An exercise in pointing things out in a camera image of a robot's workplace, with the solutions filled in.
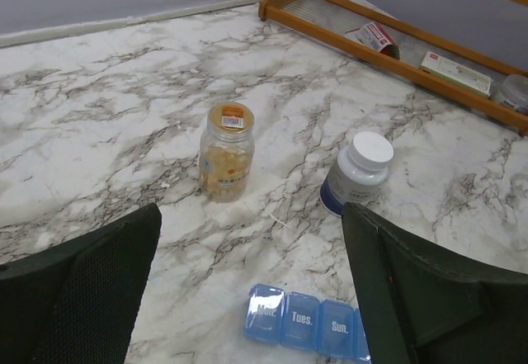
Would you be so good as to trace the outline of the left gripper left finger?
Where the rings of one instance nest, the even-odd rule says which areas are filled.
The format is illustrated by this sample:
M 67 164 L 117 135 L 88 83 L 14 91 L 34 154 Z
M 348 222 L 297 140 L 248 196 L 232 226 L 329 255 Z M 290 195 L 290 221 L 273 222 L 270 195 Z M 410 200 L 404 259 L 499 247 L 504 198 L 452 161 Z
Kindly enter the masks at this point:
M 154 204 L 1 266 L 3 363 L 122 363 L 156 253 Z

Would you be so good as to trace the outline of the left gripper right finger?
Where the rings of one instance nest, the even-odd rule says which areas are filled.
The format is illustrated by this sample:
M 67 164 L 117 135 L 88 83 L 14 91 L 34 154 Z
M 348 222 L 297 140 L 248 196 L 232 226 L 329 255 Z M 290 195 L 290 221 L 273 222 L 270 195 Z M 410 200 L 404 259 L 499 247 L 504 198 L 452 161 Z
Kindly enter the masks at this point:
M 525 363 L 527 275 L 467 258 L 358 203 L 342 211 L 373 363 Z

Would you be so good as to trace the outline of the blue weekly pill organizer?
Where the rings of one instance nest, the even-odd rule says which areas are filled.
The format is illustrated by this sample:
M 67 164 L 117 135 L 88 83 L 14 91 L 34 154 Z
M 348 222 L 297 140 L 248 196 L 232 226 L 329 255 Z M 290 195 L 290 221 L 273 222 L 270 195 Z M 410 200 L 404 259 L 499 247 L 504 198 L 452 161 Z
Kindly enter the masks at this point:
M 372 362 L 360 311 L 340 301 L 256 284 L 249 291 L 243 332 L 255 341 Z

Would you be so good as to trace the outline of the white pill bottle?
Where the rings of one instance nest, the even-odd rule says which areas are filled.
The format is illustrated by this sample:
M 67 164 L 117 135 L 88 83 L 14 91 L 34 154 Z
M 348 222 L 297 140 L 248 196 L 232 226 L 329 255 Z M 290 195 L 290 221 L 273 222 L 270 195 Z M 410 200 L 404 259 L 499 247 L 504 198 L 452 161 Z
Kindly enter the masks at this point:
M 355 134 L 337 154 L 320 187 L 323 206 L 339 216 L 347 202 L 369 199 L 387 179 L 393 156 L 394 148 L 384 136 L 371 131 Z

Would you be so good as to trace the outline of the small amber pill bottle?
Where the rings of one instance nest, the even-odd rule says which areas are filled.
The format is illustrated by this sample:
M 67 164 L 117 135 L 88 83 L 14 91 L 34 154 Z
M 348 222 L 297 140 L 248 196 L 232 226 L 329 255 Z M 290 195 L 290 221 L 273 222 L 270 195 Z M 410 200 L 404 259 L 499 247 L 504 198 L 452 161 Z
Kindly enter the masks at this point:
M 199 182 L 212 201 L 239 199 L 248 183 L 255 151 L 252 111 L 239 102 L 213 106 L 200 138 Z

